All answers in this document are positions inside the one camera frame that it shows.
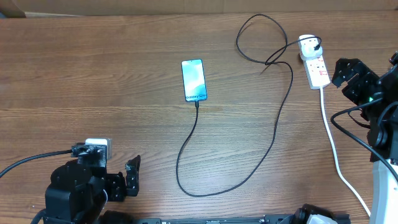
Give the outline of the white power strip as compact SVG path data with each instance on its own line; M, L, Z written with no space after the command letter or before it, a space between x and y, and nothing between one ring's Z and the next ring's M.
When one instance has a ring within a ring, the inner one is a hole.
M321 89L331 83L325 61L322 56L311 60L305 60L303 64L311 89Z

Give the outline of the Samsung Galaxy smartphone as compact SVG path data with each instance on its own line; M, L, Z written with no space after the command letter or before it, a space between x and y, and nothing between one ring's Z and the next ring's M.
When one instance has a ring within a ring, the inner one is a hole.
M202 59L181 62L183 89L187 102L203 101L208 98Z

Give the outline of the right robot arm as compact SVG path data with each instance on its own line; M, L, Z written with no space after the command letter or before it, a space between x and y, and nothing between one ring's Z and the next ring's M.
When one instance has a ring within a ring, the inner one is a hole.
M397 53L389 62L392 67L380 77L357 58L341 58L331 79L336 87L347 83L342 94L356 105L332 115L331 123L371 153L373 204L369 222L375 224L397 223ZM356 110L369 122L367 141L335 121L339 115Z

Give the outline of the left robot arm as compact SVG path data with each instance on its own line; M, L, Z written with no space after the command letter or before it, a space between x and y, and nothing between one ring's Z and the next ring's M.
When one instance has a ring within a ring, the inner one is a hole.
M106 157L85 155L55 169L45 192L44 223L134 223L126 213L101 211L108 202L138 195L141 157L127 161L126 175L109 174L106 162Z

